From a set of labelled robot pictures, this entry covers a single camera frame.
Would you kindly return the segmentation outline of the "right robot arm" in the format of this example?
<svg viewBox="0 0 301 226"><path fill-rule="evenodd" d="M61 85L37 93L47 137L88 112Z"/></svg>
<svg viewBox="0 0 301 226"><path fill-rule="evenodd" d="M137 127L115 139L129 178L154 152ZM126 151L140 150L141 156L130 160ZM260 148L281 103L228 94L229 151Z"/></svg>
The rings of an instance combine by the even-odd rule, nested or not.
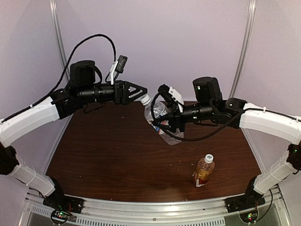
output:
<svg viewBox="0 0 301 226"><path fill-rule="evenodd" d="M259 107L242 99L224 100L215 77L201 77L193 82L197 102L184 105L180 95L166 85L161 85L157 96L162 96L171 112L156 117L152 124L169 136L176 130L183 132L187 123L201 123L210 120L220 125L212 133L199 138L189 138L194 142L207 139L229 126L236 129L251 129L270 134L290 142L287 152L275 162L269 170L256 176L249 182L241 204L250 208L278 182L301 170L301 119Z"/></svg>

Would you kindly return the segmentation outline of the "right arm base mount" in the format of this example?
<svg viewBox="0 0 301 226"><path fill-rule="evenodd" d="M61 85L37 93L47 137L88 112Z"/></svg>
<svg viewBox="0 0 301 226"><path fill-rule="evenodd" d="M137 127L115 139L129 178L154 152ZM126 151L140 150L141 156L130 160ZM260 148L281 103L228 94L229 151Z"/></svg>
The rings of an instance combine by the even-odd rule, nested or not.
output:
<svg viewBox="0 0 301 226"><path fill-rule="evenodd" d="M263 194L260 194L254 189L254 182L256 177L249 181L246 191L243 195L234 196L225 199L225 205L228 213L242 211L246 209L255 208L258 205L265 204Z"/></svg>

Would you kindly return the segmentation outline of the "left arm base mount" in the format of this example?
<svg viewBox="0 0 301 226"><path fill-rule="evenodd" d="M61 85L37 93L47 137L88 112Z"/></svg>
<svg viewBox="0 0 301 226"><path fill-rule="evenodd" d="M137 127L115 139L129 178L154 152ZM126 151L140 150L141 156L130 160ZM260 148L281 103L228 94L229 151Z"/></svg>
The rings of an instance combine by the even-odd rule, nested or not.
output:
<svg viewBox="0 0 301 226"><path fill-rule="evenodd" d="M52 207L55 210L62 210L68 213L80 214L83 207L84 200L81 198L71 197L65 195L59 182L50 177L54 182L54 192L44 198L43 204Z"/></svg>

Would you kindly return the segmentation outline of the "white water bottle cap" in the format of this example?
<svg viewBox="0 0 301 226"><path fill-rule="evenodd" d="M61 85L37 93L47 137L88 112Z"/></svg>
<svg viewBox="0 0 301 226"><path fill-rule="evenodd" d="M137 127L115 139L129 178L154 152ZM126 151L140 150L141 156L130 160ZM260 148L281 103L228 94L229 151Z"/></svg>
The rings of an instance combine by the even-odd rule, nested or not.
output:
<svg viewBox="0 0 301 226"><path fill-rule="evenodd" d="M152 101L152 99L149 95L144 95L140 100L140 102L142 103L143 106L148 105L149 103L151 103L151 101Z"/></svg>

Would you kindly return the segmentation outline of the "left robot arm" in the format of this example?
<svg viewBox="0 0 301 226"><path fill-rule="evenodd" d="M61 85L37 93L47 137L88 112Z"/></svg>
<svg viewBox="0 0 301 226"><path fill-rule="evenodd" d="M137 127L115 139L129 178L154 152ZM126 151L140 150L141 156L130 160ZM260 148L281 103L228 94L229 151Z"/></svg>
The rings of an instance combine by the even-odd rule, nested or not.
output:
<svg viewBox="0 0 301 226"><path fill-rule="evenodd" d="M57 209L68 200L58 182L20 163L12 144L29 132L56 120L64 119L90 103L113 102L127 105L147 94L147 89L122 80L109 83L95 81L100 70L92 60L73 63L66 87L50 92L40 103L0 122L0 173L11 175L42 194Z"/></svg>

